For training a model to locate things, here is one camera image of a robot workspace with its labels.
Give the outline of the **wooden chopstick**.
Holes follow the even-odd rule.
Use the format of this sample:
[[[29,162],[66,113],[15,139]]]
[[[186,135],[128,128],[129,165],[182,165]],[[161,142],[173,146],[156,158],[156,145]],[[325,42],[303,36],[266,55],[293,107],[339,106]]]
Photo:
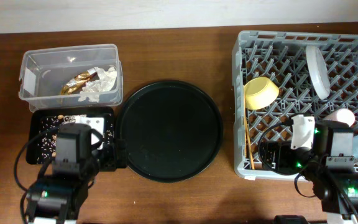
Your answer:
[[[250,160],[250,167],[252,170],[255,169],[255,166],[254,166],[254,157],[253,157],[253,153],[252,153],[252,146],[251,146],[251,142],[250,142],[250,135],[248,137],[248,143],[249,143],[249,151],[251,152],[251,159]]]
[[[245,97],[243,96],[243,104],[244,104],[244,129],[245,129],[245,155],[247,156],[248,159],[251,159],[251,152],[249,151],[249,143],[248,143],[248,125],[247,125],[247,110],[246,110],[246,100]]]

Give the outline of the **white tissue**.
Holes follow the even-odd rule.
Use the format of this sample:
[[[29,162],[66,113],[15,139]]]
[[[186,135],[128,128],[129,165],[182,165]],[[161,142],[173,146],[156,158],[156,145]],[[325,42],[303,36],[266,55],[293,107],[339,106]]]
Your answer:
[[[115,67],[109,67],[108,70],[103,68],[94,67],[96,71],[97,79],[94,81],[87,82],[80,91],[80,94],[84,93],[98,93],[104,91],[110,91],[117,79],[117,70]]]

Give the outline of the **yellow bowl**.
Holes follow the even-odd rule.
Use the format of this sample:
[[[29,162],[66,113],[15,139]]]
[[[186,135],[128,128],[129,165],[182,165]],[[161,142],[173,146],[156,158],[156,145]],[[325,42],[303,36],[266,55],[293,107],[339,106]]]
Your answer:
[[[279,88],[267,77],[254,78],[244,85],[244,101],[248,110],[260,110],[272,104]]]

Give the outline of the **food scraps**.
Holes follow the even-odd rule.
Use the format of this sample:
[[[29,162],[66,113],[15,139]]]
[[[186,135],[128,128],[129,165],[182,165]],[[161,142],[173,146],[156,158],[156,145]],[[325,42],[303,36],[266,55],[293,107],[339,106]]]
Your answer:
[[[86,115],[88,117],[106,117],[107,115],[112,116],[112,123],[114,120],[113,114],[79,114]],[[39,132],[46,131],[63,124],[75,123],[76,115],[57,115],[57,116],[46,116],[40,120]],[[57,141],[58,130],[51,131],[42,137],[38,138],[28,150],[32,149],[35,152],[35,164],[43,164],[47,159],[55,155],[56,141]]]

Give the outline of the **pink cup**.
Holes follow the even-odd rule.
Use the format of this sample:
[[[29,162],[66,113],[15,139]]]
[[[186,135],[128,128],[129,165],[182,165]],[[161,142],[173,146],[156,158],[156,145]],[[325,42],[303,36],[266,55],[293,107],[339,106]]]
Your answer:
[[[351,127],[356,121],[354,113],[347,108],[340,108],[332,112],[331,114],[325,116],[323,119],[346,123],[349,127]]]

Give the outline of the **gold snack wrapper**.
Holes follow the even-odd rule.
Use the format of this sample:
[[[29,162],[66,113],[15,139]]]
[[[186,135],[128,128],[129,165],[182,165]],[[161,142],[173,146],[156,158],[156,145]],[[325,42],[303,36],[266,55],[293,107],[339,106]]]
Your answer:
[[[84,87],[95,75],[96,70],[94,68],[78,74],[63,86],[60,90],[60,95],[74,94],[74,92]]]

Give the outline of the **light grey plate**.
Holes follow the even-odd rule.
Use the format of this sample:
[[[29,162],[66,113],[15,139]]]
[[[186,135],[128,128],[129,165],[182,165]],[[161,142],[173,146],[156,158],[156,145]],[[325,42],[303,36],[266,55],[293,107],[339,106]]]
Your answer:
[[[306,62],[313,88],[320,100],[326,99],[331,91],[328,70],[320,49],[306,46]]]

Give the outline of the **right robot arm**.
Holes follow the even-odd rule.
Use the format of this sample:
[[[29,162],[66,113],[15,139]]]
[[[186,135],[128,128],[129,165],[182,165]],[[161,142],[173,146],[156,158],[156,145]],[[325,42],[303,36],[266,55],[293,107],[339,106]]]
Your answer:
[[[289,141],[257,143],[263,167],[279,175],[304,177],[313,183],[328,223],[358,223],[358,173],[352,155],[353,130],[339,121],[296,114],[281,123]]]

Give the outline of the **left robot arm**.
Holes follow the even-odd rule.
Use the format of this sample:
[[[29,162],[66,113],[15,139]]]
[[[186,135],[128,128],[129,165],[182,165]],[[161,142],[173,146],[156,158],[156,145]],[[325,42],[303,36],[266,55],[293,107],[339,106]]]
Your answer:
[[[87,124],[67,123],[57,132],[56,155],[39,170],[30,187],[22,187],[23,223],[76,223],[97,174],[127,166],[124,140],[103,143],[103,135]]]

